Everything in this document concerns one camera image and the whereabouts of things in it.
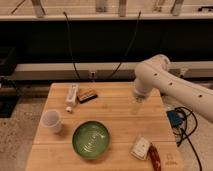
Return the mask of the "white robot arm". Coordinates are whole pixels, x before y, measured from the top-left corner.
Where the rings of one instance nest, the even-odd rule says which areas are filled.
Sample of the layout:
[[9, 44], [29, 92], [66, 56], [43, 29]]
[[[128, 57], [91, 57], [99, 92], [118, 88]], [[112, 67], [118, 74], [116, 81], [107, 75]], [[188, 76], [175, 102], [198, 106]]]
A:
[[170, 74], [169, 66], [170, 60], [163, 54], [138, 63], [134, 70], [135, 98], [147, 99], [152, 89], [157, 88], [213, 123], [213, 90]]

